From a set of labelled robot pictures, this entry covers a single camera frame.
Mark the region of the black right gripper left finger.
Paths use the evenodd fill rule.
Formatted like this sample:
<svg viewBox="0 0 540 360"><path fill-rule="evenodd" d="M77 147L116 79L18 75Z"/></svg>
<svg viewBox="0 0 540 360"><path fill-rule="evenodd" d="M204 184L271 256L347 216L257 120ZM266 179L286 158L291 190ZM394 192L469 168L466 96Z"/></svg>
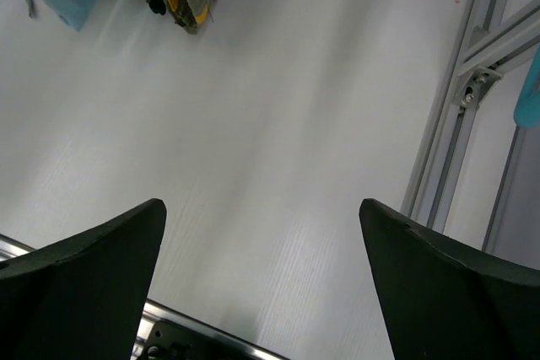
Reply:
<svg viewBox="0 0 540 360"><path fill-rule="evenodd" d="M148 200L1 263L3 359L128 359L166 222Z"/></svg>

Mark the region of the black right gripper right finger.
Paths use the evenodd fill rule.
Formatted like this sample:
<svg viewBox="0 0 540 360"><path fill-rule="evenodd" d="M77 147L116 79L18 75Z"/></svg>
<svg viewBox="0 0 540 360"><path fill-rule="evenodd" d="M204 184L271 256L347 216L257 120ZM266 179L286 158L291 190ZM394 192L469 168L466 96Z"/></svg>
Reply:
<svg viewBox="0 0 540 360"><path fill-rule="evenodd" d="M539 272L426 228L375 199L359 208L396 359L537 359Z"/></svg>

